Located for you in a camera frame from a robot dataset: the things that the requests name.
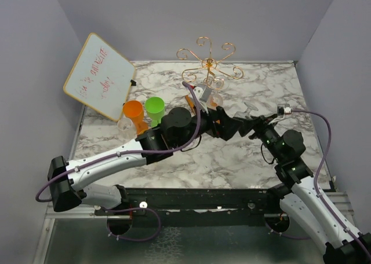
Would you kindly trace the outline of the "clear round wine glass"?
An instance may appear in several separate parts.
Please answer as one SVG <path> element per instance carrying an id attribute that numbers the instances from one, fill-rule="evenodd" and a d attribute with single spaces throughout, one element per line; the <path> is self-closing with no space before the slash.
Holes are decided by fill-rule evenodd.
<path id="1" fill-rule="evenodd" d="M 208 100 L 208 107 L 216 109 L 217 106 L 223 106 L 221 93 L 226 91 L 229 85 L 229 81 L 223 76 L 208 79 L 208 86 L 212 90 Z"/>

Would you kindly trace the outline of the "clear patterned stemmed glass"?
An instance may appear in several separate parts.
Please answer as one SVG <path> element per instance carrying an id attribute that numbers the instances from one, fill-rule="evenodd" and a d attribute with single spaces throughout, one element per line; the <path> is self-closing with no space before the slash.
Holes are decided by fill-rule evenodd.
<path id="1" fill-rule="evenodd" d="M 255 105 L 247 101 L 245 101 L 244 104 L 246 106 L 246 109 L 244 111 L 237 111 L 234 114 L 233 118 L 241 118 L 241 119 L 248 119 L 248 120 L 253 119 L 253 117 L 251 116 L 251 111 L 257 112 L 259 109 Z"/>

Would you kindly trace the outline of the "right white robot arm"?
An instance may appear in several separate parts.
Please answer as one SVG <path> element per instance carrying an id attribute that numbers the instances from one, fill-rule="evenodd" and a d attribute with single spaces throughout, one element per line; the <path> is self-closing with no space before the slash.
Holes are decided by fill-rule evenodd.
<path id="1" fill-rule="evenodd" d="M 310 236 L 325 263 L 370 263 L 370 234 L 363 234 L 346 218 L 318 186 L 304 163 L 303 136 L 296 130 L 279 135 L 275 116 L 245 117 L 239 129 L 242 136 L 258 138 L 276 160 L 276 174 L 286 186 L 284 194 L 266 198 L 272 212 L 286 212 Z"/>

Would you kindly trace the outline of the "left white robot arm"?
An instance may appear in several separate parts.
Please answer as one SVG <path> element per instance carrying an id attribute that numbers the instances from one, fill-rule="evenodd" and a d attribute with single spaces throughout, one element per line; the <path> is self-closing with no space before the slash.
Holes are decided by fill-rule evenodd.
<path id="1" fill-rule="evenodd" d="M 117 186 L 100 186 L 94 195 L 92 184 L 117 172 L 171 157 L 204 133 L 227 141 L 242 125 L 241 118 L 229 117 L 222 107 L 199 111 L 195 116 L 183 107 L 176 107 L 159 125 L 118 148 L 71 162 L 62 156 L 55 157 L 47 175 L 53 209 L 63 212 L 91 200 L 114 214 L 123 214 L 128 200 Z"/>

